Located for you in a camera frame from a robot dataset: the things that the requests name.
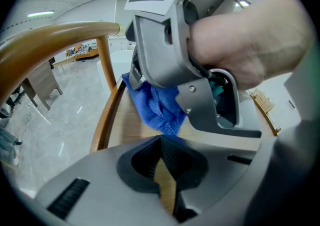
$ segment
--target curved wooden rail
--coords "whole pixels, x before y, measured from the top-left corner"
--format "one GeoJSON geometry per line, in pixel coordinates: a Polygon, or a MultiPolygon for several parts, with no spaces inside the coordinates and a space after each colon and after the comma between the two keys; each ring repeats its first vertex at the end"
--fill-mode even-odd
{"type": "Polygon", "coordinates": [[[90,147],[90,153],[108,147],[111,129],[117,111],[117,105],[121,99],[125,87],[126,85],[124,81],[121,81],[120,85],[114,86],[113,90],[111,91],[108,101],[105,104],[98,124],[95,128],[95,133],[93,135],[90,147]]]}
{"type": "Polygon", "coordinates": [[[118,34],[117,23],[70,22],[30,30],[0,47],[0,104],[35,67],[74,44],[97,39],[102,68],[110,90],[116,85],[107,35],[118,34]]]}

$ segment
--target chair backrest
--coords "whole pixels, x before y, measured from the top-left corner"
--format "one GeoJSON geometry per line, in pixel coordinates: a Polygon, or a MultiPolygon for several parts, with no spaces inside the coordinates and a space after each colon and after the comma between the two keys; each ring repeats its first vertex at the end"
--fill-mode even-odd
{"type": "Polygon", "coordinates": [[[96,38],[103,72],[112,90],[116,85],[108,47],[108,35],[120,27],[108,22],[69,22],[21,33],[0,47],[0,104],[34,68],[71,45],[96,38]]]}

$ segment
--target gray floor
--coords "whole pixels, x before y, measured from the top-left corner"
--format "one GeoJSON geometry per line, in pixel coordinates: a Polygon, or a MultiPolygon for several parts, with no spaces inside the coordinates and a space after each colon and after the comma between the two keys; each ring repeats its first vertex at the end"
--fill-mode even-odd
{"type": "Polygon", "coordinates": [[[99,57],[77,61],[54,72],[63,92],[54,90],[35,107],[27,95],[17,105],[6,126],[22,139],[20,158],[14,167],[14,184],[33,195],[52,177],[89,153],[93,133],[107,97],[96,63],[99,57]]]}

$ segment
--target blue cloth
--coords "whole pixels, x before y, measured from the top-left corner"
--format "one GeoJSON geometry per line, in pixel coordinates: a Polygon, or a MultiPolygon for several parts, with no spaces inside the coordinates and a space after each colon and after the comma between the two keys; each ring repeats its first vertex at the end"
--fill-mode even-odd
{"type": "Polygon", "coordinates": [[[142,121],[155,130],[167,135],[177,135],[186,117],[175,100],[179,91],[174,88],[158,88],[144,82],[134,91],[129,82],[129,73],[122,79],[130,93],[142,121]]]}

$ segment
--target white wall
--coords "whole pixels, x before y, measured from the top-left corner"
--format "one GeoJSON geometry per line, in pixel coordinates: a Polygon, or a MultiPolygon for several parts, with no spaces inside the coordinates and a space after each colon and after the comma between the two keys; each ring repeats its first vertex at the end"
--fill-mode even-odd
{"type": "Polygon", "coordinates": [[[61,60],[65,59],[65,58],[66,58],[66,51],[65,51],[65,50],[63,50],[63,51],[61,51],[60,53],[57,53],[57,54],[54,55],[54,60],[55,60],[56,62],[57,62],[57,61],[61,61],[61,60]]]}
{"type": "Polygon", "coordinates": [[[9,11],[0,30],[0,42],[21,32],[35,29],[52,23],[51,15],[42,15],[28,18],[28,14],[35,11],[44,11],[37,2],[16,2],[9,11]]]}
{"type": "Polygon", "coordinates": [[[68,21],[115,21],[116,0],[95,0],[80,5],[54,20],[54,23],[68,21]]]}
{"type": "Polygon", "coordinates": [[[300,115],[297,108],[293,108],[289,100],[296,107],[292,97],[284,86],[285,81],[292,73],[282,74],[268,79],[258,85],[256,88],[264,92],[274,103],[274,107],[268,112],[272,120],[280,126],[282,130],[297,125],[300,121],[300,115]]]}
{"type": "Polygon", "coordinates": [[[131,24],[136,11],[125,10],[127,0],[117,0],[115,4],[115,22],[124,26],[125,29],[131,24]]]}

